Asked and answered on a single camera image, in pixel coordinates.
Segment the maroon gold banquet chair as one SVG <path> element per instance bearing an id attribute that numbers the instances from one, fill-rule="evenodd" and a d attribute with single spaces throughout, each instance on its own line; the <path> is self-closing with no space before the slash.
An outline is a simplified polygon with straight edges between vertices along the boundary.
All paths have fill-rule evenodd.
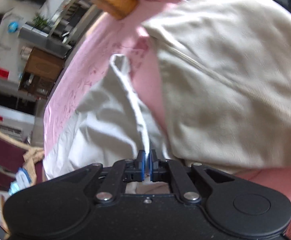
<path id="1" fill-rule="evenodd" d="M 0 191 L 9 190 L 18 169 L 23 166 L 23 155 L 32 147 L 0 132 Z"/>

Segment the pink blanket table cover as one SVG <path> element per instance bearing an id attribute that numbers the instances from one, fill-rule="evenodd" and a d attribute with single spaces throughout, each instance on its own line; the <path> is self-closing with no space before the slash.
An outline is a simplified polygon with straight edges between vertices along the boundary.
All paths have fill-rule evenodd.
<path id="1" fill-rule="evenodd" d="M 124 54 L 129 58 L 132 84 L 148 107 L 158 131 L 164 130 L 158 63 L 141 23 L 160 12 L 173 9 L 180 2 L 141 0 L 126 19 L 116 21 L 110 15 L 102 14 L 89 27 L 45 109 L 43 166 L 48 178 L 59 174 L 54 145 L 84 95 L 105 76 L 112 54 Z"/>

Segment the light blue knit sweater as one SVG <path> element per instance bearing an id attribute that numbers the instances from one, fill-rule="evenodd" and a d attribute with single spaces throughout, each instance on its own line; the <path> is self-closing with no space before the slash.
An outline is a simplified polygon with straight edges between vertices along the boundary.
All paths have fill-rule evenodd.
<path id="1" fill-rule="evenodd" d="M 24 190 L 32 185 L 32 179 L 25 168 L 19 168 L 15 176 L 15 180 L 10 184 L 9 195 L 13 195 L 18 191 Z"/>

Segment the tan beige jacket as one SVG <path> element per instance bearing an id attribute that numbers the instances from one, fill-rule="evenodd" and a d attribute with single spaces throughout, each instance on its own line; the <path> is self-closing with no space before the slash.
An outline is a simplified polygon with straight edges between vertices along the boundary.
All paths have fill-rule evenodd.
<path id="1" fill-rule="evenodd" d="M 41 183 L 43 180 L 43 159 L 45 152 L 43 148 L 32 147 L 24 155 L 23 168 L 30 177 L 30 186 Z"/>

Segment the cream folded garment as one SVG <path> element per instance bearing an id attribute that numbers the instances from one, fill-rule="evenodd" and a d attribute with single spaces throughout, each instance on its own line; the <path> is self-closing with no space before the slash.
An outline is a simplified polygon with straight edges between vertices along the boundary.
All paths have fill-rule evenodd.
<path id="1" fill-rule="evenodd" d="M 175 157 L 227 172 L 291 167 L 291 13 L 273 0 L 187 0 L 143 27 Z"/>

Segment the wooden cabinet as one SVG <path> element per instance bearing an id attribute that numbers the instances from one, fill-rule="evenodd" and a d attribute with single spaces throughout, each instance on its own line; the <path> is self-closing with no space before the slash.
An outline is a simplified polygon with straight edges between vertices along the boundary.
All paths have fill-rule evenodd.
<path id="1" fill-rule="evenodd" d="M 47 99 L 64 68 L 64 59 L 33 48 L 26 62 L 18 90 Z"/>

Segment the blue globe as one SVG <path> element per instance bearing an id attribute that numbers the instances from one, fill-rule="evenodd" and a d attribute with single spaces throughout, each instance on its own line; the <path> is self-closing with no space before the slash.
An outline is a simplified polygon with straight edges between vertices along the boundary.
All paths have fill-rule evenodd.
<path id="1" fill-rule="evenodd" d="M 15 33 L 18 30 L 18 26 L 18 22 L 10 22 L 7 29 L 8 33 Z"/>

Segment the grey white t-shirt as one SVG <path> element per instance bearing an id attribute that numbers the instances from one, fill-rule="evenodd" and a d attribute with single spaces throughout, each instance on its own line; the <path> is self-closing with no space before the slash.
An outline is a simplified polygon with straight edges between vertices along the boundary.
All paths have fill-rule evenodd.
<path id="1" fill-rule="evenodd" d="M 84 95 L 56 144 L 43 160 L 48 179 L 93 163 L 105 167 L 135 159 L 140 150 L 156 150 L 159 159 L 174 159 L 163 130 L 139 99 L 126 56 L 110 58 L 106 76 Z"/>

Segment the potted green plant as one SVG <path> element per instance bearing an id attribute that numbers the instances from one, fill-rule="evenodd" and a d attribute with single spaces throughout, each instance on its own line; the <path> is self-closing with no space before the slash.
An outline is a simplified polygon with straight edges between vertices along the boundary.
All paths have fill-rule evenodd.
<path id="1" fill-rule="evenodd" d="M 33 19 L 33 27 L 39 30 L 43 30 L 46 27 L 49 27 L 48 19 L 44 18 L 40 14 L 36 14 L 35 18 Z"/>

